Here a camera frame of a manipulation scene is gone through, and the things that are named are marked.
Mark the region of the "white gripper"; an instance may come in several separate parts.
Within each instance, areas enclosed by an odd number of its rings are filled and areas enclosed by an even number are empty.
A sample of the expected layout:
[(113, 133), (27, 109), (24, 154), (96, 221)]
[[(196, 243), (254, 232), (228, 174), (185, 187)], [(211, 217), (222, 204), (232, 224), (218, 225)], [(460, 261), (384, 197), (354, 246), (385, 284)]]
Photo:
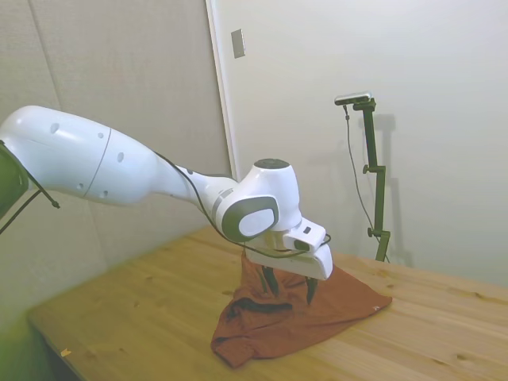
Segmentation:
[(264, 283), (274, 296), (279, 295), (279, 284), (274, 269), (305, 276), (306, 302), (308, 305), (314, 299), (318, 280), (327, 280), (333, 272), (333, 256), (328, 244), (322, 245), (316, 252), (304, 252), (287, 258), (276, 254), (273, 254), (272, 257), (264, 256), (249, 249), (246, 250), (246, 256), (254, 264), (262, 266)]

